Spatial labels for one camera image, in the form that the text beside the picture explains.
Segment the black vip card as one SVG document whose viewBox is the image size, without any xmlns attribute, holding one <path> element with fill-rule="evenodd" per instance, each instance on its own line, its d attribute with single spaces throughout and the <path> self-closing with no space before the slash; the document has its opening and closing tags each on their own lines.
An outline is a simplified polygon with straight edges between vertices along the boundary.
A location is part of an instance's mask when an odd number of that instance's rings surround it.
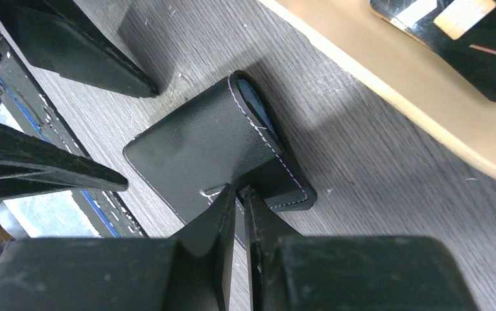
<svg viewBox="0 0 496 311">
<path fill-rule="evenodd" d="M 496 102 L 496 1 L 370 1 L 370 8 L 424 44 Z"/>
</svg>

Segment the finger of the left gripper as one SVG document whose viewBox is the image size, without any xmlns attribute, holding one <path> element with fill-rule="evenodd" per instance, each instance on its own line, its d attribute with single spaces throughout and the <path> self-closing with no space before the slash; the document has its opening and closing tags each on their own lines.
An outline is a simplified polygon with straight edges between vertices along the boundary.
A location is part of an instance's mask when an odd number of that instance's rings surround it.
<svg viewBox="0 0 496 311">
<path fill-rule="evenodd" d="M 156 83 L 74 1 L 0 1 L 0 21 L 27 61 L 76 82 L 137 98 Z"/>
<path fill-rule="evenodd" d="M 63 190 L 127 188 L 122 174 L 0 124 L 0 201 Z"/>
</svg>

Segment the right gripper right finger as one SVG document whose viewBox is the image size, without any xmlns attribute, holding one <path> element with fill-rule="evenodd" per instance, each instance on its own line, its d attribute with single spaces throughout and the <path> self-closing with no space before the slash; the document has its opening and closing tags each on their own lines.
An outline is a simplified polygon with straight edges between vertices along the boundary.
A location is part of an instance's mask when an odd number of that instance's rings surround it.
<svg viewBox="0 0 496 311">
<path fill-rule="evenodd" d="M 300 234 L 273 212 L 254 189 L 246 189 L 243 207 L 251 308 L 289 310 L 279 240 Z"/>
</svg>

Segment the black leather card holder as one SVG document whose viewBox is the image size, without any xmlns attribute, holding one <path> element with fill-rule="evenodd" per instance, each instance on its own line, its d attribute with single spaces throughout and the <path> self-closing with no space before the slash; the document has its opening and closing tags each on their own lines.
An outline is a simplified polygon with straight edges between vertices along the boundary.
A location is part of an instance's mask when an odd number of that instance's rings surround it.
<svg viewBox="0 0 496 311">
<path fill-rule="evenodd" d="M 270 101 L 234 71 L 134 137 L 124 158 L 184 223 L 221 190 L 254 189 L 272 211 L 310 209 L 317 193 L 304 176 Z"/>
</svg>

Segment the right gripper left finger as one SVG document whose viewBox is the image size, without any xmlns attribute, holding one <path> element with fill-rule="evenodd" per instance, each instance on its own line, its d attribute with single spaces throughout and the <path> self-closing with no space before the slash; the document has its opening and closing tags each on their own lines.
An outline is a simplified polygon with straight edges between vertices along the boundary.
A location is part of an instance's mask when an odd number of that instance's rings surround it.
<svg viewBox="0 0 496 311">
<path fill-rule="evenodd" d="M 168 280 L 169 310 L 228 310 L 235 190 L 226 185 L 213 203 L 173 234 L 178 243 Z"/>
</svg>

